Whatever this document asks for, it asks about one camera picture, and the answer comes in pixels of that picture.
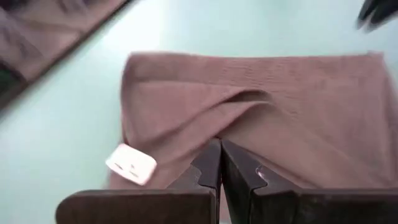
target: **white tag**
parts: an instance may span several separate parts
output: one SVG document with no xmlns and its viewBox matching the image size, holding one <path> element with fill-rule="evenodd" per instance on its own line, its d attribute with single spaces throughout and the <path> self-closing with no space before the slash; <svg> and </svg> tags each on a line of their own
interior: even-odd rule
<svg viewBox="0 0 398 224">
<path fill-rule="evenodd" d="M 126 144 L 120 144 L 106 160 L 106 165 L 120 176 L 145 185 L 156 168 L 156 161 Z"/>
</svg>

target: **light blue surface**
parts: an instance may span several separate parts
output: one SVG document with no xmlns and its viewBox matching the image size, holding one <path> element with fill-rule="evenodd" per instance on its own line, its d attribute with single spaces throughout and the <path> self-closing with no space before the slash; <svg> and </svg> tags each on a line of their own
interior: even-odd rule
<svg viewBox="0 0 398 224">
<path fill-rule="evenodd" d="M 225 56 L 384 52 L 398 72 L 398 21 L 356 30 L 362 0 L 141 0 L 25 91 L 0 116 L 0 223 L 54 223 L 57 204 L 102 188 L 121 138 L 127 56 L 171 50 Z"/>
</svg>

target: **blurry object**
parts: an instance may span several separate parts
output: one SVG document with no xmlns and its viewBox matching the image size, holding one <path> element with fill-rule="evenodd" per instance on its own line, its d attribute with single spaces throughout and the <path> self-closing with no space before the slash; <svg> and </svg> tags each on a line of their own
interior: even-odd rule
<svg viewBox="0 0 398 224">
<path fill-rule="evenodd" d="M 65 13 L 73 11 L 88 12 L 88 8 L 84 0 L 57 0 L 60 8 Z"/>
<path fill-rule="evenodd" d="M 0 8 L 0 32 L 4 36 L 7 44 L 16 45 L 22 58 L 30 55 L 41 55 L 39 49 L 29 41 L 30 34 Z"/>
<path fill-rule="evenodd" d="M 29 0 L 0 0 L 0 7 L 6 11 L 25 5 Z"/>
<path fill-rule="evenodd" d="M 397 0 L 365 0 L 358 16 L 359 25 L 369 21 L 369 28 L 375 29 L 391 19 L 397 11 Z"/>
<path fill-rule="evenodd" d="M 0 95 L 22 82 L 25 82 L 24 77 L 6 62 L 0 60 Z"/>
</svg>

